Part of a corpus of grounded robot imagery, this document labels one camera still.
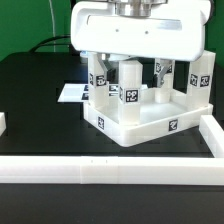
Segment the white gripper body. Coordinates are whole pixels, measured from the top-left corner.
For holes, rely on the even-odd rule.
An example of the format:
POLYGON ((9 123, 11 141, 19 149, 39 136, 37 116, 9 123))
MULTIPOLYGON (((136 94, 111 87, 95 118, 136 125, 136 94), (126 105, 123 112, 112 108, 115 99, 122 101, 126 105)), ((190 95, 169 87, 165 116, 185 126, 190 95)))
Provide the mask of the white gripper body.
POLYGON ((120 16, 110 2, 82 1, 71 17, 71 42, 81 51, 194 61, 205 42, 206 0, 168 0, 146 18, 120 16))

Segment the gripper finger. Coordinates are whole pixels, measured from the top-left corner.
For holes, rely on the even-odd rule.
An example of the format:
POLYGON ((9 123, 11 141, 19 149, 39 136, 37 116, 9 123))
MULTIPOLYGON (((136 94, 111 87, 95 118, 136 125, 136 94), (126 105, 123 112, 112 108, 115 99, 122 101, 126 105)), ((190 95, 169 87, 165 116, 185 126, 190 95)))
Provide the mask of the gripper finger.
POLYGON ((155 59, 153 85, 160 88, 164 84, 164 76, 168 73, 172 65, 171 60, 155 59))
POLYGON ((115 84, 118 82, 118 67, 119 64, 117 61, 111 61, 109 59, 108 54, 101 54, 100 59, 103 63, 103 68, 104 71, 106 72, 107 75, 107 81, 110 84, 115 84))

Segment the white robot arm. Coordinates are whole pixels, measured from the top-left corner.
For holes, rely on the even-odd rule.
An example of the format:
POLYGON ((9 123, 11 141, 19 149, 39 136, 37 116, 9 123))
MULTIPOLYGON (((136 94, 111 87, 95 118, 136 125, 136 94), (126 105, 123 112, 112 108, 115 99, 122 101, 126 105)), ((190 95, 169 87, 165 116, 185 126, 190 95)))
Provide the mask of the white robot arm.
POLYGON ((195 61, 204 51, 210 0, 81 1, 72 10, 79 51, 195 61))

